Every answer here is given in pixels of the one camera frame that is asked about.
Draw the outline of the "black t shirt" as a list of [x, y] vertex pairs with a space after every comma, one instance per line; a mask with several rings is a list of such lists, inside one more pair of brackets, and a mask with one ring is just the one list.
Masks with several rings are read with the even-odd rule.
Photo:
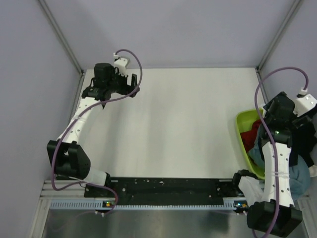
[[289, 165], [295, 166], [298, 164], [299, 157], [301, 157], [308, 167], [314, 165], [310, 153], [317, 144], [315, 136], [316, 129], [312, 122], [313, 117], [317, 113], [317, 108], [314, 107], [309, 112], [300, 117], [292, 116], [290, 122], [290, 131], [292, 132], [292, 148], [289, 157]]

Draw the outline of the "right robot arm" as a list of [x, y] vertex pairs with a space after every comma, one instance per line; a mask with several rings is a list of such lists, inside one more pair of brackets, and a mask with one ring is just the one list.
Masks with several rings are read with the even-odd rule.
[[266, 236], [285, 238], [303, 220], [302, 212], [295, 208], [289, 181], [292, 133], [287, 124], [294, 109], [294, 102], [285, 92], [280, 92], [264, 106], [258, 136], [264, 180], [261, 182], [248, 170], [239, 170], [231, 184], [235, 195], [246, 198], [248, 227]]

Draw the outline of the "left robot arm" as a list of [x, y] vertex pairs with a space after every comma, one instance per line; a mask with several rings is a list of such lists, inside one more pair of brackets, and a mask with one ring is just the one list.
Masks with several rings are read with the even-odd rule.
[[117, 93], [125, 98], [135, 97], [138, 93], [137, 75], [128, 75], [127, 65], [128, 60], [125, 58], [118, 59], [113, 64], [96, 64], [94, 77], [83, 90], [69, 125], [57, 140], [51, 140], [47, 144], [54, 177], [64, 176], [95, 184], [95, 191], [103, 197], [112, 192], [109, 174], [93, 168], [81, 145], [98, 114], [111, 101], [112, 94]]

